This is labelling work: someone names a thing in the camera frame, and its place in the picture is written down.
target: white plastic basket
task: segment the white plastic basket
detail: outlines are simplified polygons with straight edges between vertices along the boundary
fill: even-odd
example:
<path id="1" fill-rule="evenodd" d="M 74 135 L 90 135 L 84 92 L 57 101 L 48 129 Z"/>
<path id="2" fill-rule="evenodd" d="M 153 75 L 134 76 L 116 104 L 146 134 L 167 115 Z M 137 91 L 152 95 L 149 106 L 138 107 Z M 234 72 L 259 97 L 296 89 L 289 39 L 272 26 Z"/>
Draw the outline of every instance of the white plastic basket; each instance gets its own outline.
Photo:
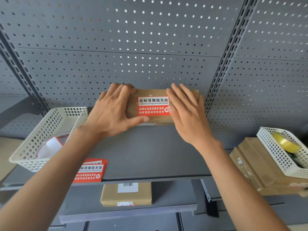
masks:
<path id="1" fill-rule="evenodd" d="M 296 141 L 301 148 L 296 152 L 298 162 L 305 168 L 300 168 L 294 163 L 280 144 L 273 138 L 272 134 L 279 132 Z M 263 143 L 270 155 L 273 157 L 283 174 L 290 177 L 308 178 L 308 148 L 302 144 L 291 132 L 277 129 L 260 127 L 257 137 Z"/>
<path id="2" fill-rule="evenodd" d="M 20 164 L 37 172 L 49 159 L 35 159 L 42 143 L 57 133 L 70 132 L 81 126 L 88 118 L 87 107 L 60 107 L 51 109 L 29 134 L 25 141 L 11 155 L 10 162 Z"/>

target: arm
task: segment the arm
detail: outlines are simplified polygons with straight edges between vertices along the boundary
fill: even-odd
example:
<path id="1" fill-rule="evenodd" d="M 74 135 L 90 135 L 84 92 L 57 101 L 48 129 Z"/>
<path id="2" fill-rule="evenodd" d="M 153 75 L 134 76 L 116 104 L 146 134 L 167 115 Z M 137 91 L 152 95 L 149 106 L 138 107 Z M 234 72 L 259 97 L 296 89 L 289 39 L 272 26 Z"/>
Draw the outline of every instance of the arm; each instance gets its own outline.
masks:
<path id="1" fill-rule="evenodd" d="M 132 85 L 112 84 L 100 95 L 86 123 L 0 210 L 0 230 L 48 229 L 92 148 L 105 137 L 149 120 L 125 116 L 127 99 L 136 91 Z"/>
<path id="2" fill-rule="evenodd" d="M 196 101 L 184 85 L 172 84 L 168 107 L 180 136 L 203 156 L 237 230 L 289 230 L 265 199 L 238 170 L 222 144 L 216 140 L 204 112 L 204 100 Z"/>

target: yellow tape roll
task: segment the yellow tape roll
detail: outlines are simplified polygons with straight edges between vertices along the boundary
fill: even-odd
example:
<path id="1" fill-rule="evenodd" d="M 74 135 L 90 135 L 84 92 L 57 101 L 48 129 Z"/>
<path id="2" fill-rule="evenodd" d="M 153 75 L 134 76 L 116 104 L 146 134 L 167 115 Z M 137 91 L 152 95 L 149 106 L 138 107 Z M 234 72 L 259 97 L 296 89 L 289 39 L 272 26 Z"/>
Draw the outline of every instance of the yellow tape roll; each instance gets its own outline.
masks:
<path id="1" fill-rule="evenodd" d="M 290 139 L 281 133 L 275 132 L 273 134 L 273 138 L 281 145 L 284 150 L 290 153 L 296 153 L 301 148 L 301 146 L 298 145 L 293 139 Z"/>

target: gray pegboard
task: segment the gray pegboard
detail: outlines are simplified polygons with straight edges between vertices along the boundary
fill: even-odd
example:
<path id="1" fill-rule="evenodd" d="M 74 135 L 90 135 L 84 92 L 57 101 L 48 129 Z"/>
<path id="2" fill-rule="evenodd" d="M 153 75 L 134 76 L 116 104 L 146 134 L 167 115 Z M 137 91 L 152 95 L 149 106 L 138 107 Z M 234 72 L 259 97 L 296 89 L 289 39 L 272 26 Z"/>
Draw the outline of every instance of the gray pegboard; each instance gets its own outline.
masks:
<path id="1" fill-rule="evenodd" d="M 10 67 L 0 54 L 0 95 L 27 95 Z"/>
<path id="2" fill-rule="evenodd" d="M 260 0 L 236 57 L 308 60 L 307 0 Z"/>
<path id="3" fill-rule="evenodd" d="M 301 134 L 307 123 L 308 62 L 235 58 L 208 112 L 225 148 L 260 126 Z"/>
<path id="4" fill-rule="evenodd" d="M 15 47 L 221 57 L 244 0 L 0 0 Z"/>
<path id="5" fill-rule="evenodd" d="M 219 57 L 17 49 L 49 107 L 93 106 L 111 83 L 166 89 L 172 82 L 206 94 Z"/>
<path id="6" fill-rule="evenodd" d="M 23 114 L 0 129 L 0 136 L 25 139 L 42 118 L 41 115 Z"/>

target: barcode label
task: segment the barcode label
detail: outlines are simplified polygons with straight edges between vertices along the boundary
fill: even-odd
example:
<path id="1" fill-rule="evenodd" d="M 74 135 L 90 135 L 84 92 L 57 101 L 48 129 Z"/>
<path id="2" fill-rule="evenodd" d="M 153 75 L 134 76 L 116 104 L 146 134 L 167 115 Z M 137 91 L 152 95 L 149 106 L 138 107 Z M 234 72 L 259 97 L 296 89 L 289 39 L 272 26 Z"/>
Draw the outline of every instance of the barcode label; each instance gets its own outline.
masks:
<path id="1" fill-rule="evenodd" d="M 118 184 L 118 193 L 138 192 L 138 183 L 121 183 Z"/>

